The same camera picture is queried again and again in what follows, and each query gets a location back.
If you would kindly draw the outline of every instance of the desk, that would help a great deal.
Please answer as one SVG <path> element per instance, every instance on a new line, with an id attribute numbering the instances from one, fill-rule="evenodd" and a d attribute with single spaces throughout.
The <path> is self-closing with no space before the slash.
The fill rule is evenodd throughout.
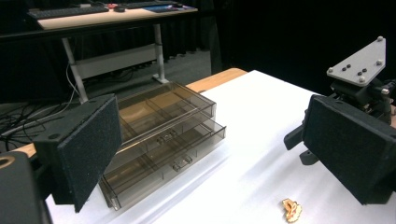
<path id="1" fill-rule="evenodd" d="M 108 12 L 95 13 L 89 15 L 80 15 L 74 17 L 56 18 L 50 20 L 40 20 L 38 24 L 44 30 L 56 30 L 62 28 L 73 28 L 87 25 L 97 25 L 111 22 L 121 21 L 139 21 L 150 18 L 160 18 L 176 14 L 189 13 L 197 11 L 193 7 L 183 7 L 177 11 L 168 11 L 156 13 L 147 9 L 131 9 L 123 13 L 114 12 L 110 9 Z M 121 52 L 102 55 L 87 60 L 76 61 L 73 50 L 67 37 L 63 37 L 62 41 L 66 50 L 67 58 L 76 81 L 81 103 L 88 100 L 82 79 L 94 77 L 106 72 L 121 69 L 127 66 L 145 63 L 156 59 L 158 65 L 158 74 L 153 77 L 161 83 L 167 82 L 163 67 L 163 43 L 161 41 L 160 24 L 154 24 L 155 44 L 144 46 L 136 49 L 128 49 Z"/>
<path id="2" fill-rule="evenodd" d="M 214 151 L 117 212 L 99 188 L 79 214 L 49 197 L 54 223 L 286 223 L 285 198 L 303 207 L 297 223 L 395 223 L 395 194 L 387 204 L 363 206 L 321 162 L 301 164 L 304 144 L 286 150 L 283 137 L 301 124 L 312 91 L 257 71 L 235 76 L 203 92 L 227 126 Z"/>

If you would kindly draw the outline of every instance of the metal mounting plate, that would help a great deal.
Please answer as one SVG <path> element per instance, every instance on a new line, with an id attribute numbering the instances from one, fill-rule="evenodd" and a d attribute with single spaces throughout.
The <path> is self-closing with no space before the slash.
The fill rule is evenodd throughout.
<path id="1" fill-rule="evenodd" d="M 365 48 L 327 70 L 329 77 L 364 87 L 385 67 L 386 39 L 379 36 Z"/>

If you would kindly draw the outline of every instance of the desk leg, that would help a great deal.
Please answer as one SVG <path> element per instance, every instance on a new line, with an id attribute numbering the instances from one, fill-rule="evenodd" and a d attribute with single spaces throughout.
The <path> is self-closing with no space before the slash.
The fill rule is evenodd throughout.
<path id="1" fill-rule="evenodd" d="M 81 76 L 78 73 L 76 67 L 76 61 L 73 56 L 73 51 L 70 49 L 70 44 L 67 38 L 62 38 L 62 42 L 64 43 L 64 49 L 66 50 L 67 58 L 69 59 L 70 68 L 72 69 L 74 79 L 76 81 L 79 93 L 79 101 L 83 104 L 88 101 L 87 93 L 85 92 L 84 84 L 82 83 Z"/>
<path id="2" fill-rule="evenodd" d="M 155 54 L 158 64 L 158 74 L 154 75 L 153 78 L 157 79 L 161 83 L 169 82 L 165 78 L 165 69 L 163 67 L 163 42 L 161 40 L 161 26 L 160 24 L 154 24 L 155 34 Z"/>

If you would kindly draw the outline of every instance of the mounting hole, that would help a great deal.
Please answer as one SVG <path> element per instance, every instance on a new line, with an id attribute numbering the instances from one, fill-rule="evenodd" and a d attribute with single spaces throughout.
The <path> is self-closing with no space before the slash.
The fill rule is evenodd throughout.
<path id="1" fill-rule="evenodd" d="M 12 162 L 15 161 L 15 158 L 12 156 L 3 156 L 0 157 L 0 169 L 9 166 Z"/>
<path id="2" fill-rule="evenodd" d="M 49 139 L 55 139 L 55 138 L 58 138 L 59 136 L 60 136 L 60 134 L 54 133 L 54 134 L 49 136 Z"/>

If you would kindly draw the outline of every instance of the keyboard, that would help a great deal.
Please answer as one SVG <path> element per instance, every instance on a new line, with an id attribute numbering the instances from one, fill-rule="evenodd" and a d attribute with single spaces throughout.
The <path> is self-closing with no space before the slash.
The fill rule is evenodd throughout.
<path id="1" fill-rule="evenodd" d="M 46 20 L 61 17 L 71 17 L 79 15 L 87 15 L 93 13 L 108 12 L 106 7 L 69 7 L 61 9 L 50 9 L 43 11 L 32 11 L 27 14 L 35 20 Z"/>
<path id="2" fill-rule="evenodd" d="M 150 2 L 136 2 L 136 3 L 123 3 L 122 6 L 127 9 L 136 9 L 142 7 L 160 7 L 160 6 L 169 6 L 172 4 L 176 4 L 174 1 L 150 1 Z"/>

